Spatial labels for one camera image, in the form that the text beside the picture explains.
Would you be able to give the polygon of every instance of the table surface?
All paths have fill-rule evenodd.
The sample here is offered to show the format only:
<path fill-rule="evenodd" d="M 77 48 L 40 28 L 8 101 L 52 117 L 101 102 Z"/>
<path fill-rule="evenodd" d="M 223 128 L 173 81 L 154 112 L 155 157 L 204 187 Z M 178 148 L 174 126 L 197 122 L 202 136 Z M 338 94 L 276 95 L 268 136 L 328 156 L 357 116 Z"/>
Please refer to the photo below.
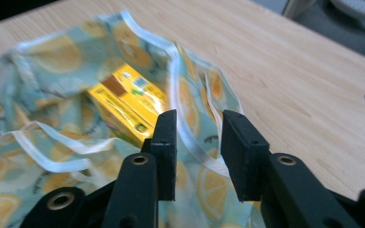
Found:
<path fill-rule="evenodd" d="M 365 57 L 248 0 L 62 1 L 1 22 L 0 54 L 120 10 L 221 67 L 272 152 L 351 199 L 365 188 Z"/>

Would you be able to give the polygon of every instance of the black object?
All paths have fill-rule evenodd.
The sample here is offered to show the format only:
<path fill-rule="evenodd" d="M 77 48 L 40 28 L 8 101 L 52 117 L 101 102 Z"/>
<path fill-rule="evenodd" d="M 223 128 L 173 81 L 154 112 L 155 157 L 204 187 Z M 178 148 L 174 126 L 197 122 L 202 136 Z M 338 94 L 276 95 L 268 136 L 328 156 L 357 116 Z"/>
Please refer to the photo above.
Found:
<path fill-rule="evenodd" d="M 158 200 L 175 199 L 177 112 L 164 112 L 141 153 L 126 157 L 116 181 L 85 196 L 77 187 L 42 197 L 21 227 L 158 226 Z"/>
<path fill-rule="evenodd" d="M 271 154 L 239 113 L 223 112 L 221 154 L 239 200 L 260 200 L 267 227 L 365 227 L 365 190 L 354 202 L 325 189 L 297 157 Z"/>

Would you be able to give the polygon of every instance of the lemon print bag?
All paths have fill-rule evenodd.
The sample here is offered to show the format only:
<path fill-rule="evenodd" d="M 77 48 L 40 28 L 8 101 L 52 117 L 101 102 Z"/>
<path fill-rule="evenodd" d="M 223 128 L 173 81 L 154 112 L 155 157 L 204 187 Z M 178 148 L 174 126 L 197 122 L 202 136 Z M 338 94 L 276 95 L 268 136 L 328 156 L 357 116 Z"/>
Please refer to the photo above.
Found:
<path fill-rule="evenodd" d="M 259 205 L 239 203 L 221 158 L 222 112 L 242 112 L 221 71 L 140 28 L 127 11 L 34 41 L 0 57 L 0 227 L 18 227 L 46 193 L 89 194 L 117 178 L 140 148 L 110 136 L 87 90 L 129 64 L 178 113 L 176 201 L 160 227 L 263 227 Z"/>

